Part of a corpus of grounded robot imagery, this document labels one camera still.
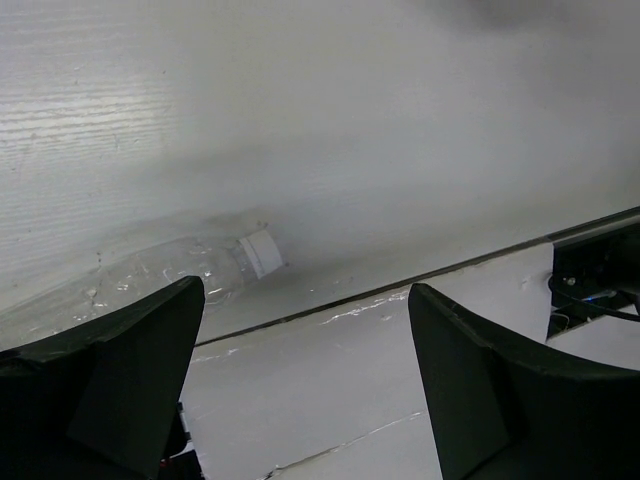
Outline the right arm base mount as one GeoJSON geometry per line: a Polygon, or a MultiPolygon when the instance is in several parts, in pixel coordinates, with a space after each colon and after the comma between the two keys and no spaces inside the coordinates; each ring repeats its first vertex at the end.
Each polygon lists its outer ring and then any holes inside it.
{"type": "Polygon", "coordinates": [[[553,268],[548,340],[609,317],[639,322],[639,209],[549,237],[553,268]]]}

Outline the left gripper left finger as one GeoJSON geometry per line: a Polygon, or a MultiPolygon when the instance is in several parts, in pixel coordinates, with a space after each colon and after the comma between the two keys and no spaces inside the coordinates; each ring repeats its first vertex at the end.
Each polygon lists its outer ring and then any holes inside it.
{"type": "Polygon", "coordinates": [[[188,276],[3,351],[2,478],[156,478],[204,305],[188,276]]]}

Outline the clear bottle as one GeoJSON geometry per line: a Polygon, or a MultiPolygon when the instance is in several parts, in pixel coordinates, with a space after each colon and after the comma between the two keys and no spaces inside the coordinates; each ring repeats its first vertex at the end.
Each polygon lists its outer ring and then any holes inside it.
{"type": "Polygon", "coordinates": [[[284,265],[265,230],[223,243],[187,237],[129,254],[1,312],[1,348],[41,340],[124,308],[184,278],[203,281],[205,305],[231,301],[284,265]]]}

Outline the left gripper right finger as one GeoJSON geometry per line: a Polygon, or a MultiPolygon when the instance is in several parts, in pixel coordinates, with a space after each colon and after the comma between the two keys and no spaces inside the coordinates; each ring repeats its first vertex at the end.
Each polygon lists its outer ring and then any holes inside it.
{"type": "Polygon", "coordinates": [[[531,340],[426,284],[408,299],[446,479],[635,479],[639,374],[531,340]]]}

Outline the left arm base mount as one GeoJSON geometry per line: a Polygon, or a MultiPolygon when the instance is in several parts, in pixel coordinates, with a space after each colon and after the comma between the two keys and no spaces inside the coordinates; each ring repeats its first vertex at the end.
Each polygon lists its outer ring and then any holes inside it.
{"type": "Polygon", "coordinates": [[[184,417],[184,407],[177,403],[169,437],[160,461],[158,480],[203,480],[191,434],[184,417]]]}

